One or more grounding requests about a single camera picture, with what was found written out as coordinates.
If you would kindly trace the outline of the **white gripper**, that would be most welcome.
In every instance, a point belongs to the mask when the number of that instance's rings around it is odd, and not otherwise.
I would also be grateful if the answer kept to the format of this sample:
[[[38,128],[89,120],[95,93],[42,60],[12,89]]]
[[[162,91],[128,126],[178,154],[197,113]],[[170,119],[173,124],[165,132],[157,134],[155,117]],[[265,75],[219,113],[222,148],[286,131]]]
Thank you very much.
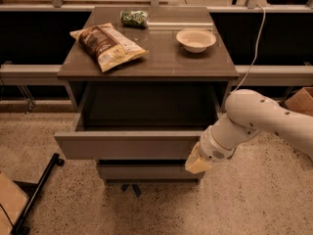
[[[212,126],[210,126],[197,142],[185,162],[185,169],[190,173],[197,174],[212,168],[211,162],[220,163],[230,159],[235,148],[229,150],[219,145],[213,138]]]

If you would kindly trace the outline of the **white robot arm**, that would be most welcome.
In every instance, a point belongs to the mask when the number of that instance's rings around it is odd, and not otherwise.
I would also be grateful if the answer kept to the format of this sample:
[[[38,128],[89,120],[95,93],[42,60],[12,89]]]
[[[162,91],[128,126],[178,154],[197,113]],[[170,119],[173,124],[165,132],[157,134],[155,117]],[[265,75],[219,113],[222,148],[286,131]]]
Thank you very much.
[[[274,100],[248,89],[233,91],[226,112],[201,135],[185,163],[196,174],[232,157],[236,148],[267,131],[313,159],[313,117],[282,108]]]

